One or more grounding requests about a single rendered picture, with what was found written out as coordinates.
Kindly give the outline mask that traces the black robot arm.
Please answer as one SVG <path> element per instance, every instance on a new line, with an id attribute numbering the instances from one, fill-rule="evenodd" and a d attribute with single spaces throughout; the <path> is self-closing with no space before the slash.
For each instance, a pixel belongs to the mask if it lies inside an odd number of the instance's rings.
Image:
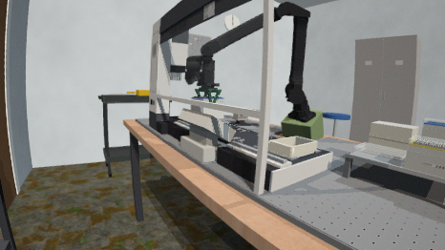
<path id="1" fill-rule="evenodd" d="M 290 2 L 284 2 L 278 8 L 274 7 L 274 22 L 282 19 L 281 17 L 285 15 L 293 16 L 291 67 L 289 83 L 285 88 L 287 102 L 293 104 L 293 111 L 288 114 L 288 117 L 307 123 L 316 116 L 316 113 L 309 109 L 307 97 L 305 98 L 305 93 L 302 90 L 307 23 L 310 11 Z"/>

